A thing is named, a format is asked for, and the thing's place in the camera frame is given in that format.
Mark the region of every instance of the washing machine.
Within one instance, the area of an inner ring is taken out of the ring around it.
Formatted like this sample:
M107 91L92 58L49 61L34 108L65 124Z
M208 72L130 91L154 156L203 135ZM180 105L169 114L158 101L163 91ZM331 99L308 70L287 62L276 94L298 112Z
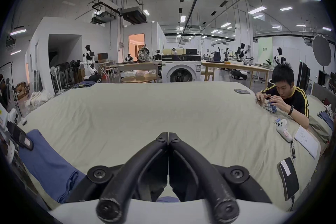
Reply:
M187 82L200 80L200 55L162 55L162 82Z

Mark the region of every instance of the wooden table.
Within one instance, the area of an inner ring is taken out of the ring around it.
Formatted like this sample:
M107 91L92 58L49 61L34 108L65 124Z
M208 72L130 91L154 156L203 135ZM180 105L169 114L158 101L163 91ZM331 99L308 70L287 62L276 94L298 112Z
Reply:
M128 71L138 71L138 70L155 70L156 74L159 74L159 65L162 64L161 61L151 61L151 62L138 62L138 63L125 63L116 64L119 72Z
M255 65L242 65L242 64L226 64L226 63L217 63L217 62L207 62L202 60L201 64L203 66L205 66L205 78L204 81L207 81L207 77L208 77L208 72L209 72L209 67L217 67L217 68L227 68L227 69L240 69L240 70L248 70L251 72L250 74L250 86L249 88L251 88L252 85L252 77L253 77L253 72L257 71L257 72L265 72L266 73L266 78L265 78L265 88L267 88L267 84L268 84L268 75L270 74L270 71L266 68L263 67L258 67Z
M156 74L145 74L144 76L126 76L121 79L121 82L124 83L144 83L154 80L156 83L157 75Z

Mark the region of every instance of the black wristband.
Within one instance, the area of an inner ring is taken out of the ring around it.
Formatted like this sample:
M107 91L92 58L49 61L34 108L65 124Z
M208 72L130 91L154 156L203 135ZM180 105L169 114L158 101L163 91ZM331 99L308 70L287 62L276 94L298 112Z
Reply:
M294 105L291 106L291 111L289 111L288 116L293 112Z

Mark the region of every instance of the stacked batteries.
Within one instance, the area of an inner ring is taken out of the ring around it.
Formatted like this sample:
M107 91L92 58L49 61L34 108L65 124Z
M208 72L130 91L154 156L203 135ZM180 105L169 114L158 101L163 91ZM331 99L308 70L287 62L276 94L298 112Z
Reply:
M275 105L271 105L271 103L266 103L262 107L270 113L275 113L277 111L277 107Z

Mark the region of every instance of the black hair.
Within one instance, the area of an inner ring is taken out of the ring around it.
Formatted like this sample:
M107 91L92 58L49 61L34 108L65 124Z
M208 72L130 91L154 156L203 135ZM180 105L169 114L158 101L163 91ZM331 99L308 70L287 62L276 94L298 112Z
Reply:
M272 80L273 83L286 81L292 86L292 82L294 82L294 72L291 65L288 62L278 64L273 70Z

